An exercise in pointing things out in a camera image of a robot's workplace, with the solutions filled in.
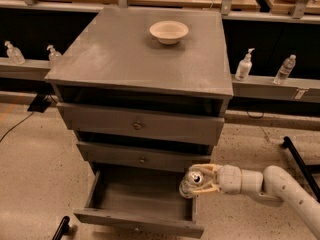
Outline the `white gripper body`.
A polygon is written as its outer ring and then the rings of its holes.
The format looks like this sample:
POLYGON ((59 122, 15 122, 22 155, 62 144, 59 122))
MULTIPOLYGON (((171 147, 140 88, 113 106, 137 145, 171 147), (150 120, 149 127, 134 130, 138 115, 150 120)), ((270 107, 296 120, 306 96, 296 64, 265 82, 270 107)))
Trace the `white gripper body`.
POLYGON ((225 165, 218 169, 217 180, 219 190, 224 194, 241 192, 241 170, 239 167, 225 165))

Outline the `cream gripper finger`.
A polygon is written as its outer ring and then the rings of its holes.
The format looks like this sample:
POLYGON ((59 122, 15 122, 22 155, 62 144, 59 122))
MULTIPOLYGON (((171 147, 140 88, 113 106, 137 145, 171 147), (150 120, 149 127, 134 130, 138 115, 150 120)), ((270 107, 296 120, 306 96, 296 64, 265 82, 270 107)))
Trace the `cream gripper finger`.
POLYGON ((196 195, 200 195, 200 194, 206 194, 206 193, 218 192, 218 191, 219 191, 219 186, 209 182, 209 183, 204 184, 203 186, 190 188, 189 194, 196 196, 196 195))
POLYGON ((194 164, 190 167, 191 171, 200 171, 203 175, 214 178, 221 165, 218 164, 194 164))

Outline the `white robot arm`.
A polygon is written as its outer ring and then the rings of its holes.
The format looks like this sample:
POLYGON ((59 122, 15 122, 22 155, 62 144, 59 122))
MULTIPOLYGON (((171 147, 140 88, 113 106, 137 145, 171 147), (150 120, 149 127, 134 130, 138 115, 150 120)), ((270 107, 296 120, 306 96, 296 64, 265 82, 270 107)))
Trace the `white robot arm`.
POLYGON ((187 199, 218 192, 248 195, 267 205, 286 203, 320 239, 320 203, 281 167, 268 166, 259 172, 232 165, 194 164, 183 177, 179 192, 187 199))

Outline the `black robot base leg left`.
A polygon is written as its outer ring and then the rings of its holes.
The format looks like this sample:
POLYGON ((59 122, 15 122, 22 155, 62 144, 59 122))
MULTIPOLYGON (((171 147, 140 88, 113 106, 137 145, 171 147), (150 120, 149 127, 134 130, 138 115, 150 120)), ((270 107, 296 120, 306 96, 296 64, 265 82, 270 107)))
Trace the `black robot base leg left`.
POLYGON ((57 227, 52 240, 61 240, 61 238, 66 235, 69 231, 70 217, 64 216, 57 227))

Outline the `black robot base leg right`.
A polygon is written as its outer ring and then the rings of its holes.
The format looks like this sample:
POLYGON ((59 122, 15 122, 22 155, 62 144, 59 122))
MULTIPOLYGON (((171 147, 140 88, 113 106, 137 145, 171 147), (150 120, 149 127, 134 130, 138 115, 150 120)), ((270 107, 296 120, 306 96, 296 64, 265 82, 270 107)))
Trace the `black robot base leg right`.
POLYGON ((285 136, 283 138, 283 143, 281 144, 281 146, 284 149, 288 149, 290 151, 300 171, 311 187, 312 192, 316 196, 317 201, 320 202, 320 187, 313 177, 314 174, 317 174, 320 171, 320 165, 306 165, 298 150, 288 136, 285 136))

